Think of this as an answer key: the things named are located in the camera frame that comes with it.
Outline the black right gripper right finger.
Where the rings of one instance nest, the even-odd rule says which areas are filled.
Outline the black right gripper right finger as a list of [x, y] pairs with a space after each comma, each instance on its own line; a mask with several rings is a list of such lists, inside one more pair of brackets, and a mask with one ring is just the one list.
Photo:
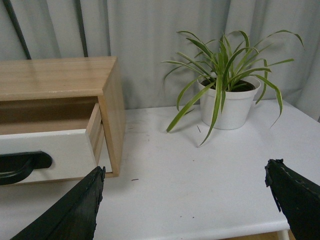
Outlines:
[[270, 159], [265, 166], [265, 184], [297, 240], [320, 238], [320, 186], [284, 164]]

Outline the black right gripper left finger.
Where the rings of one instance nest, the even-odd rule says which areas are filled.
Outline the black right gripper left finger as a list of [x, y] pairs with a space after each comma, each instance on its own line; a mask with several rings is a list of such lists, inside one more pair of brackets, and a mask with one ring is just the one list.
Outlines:
[[97, 166], [13, 240], [92, 240], [106, 168]]

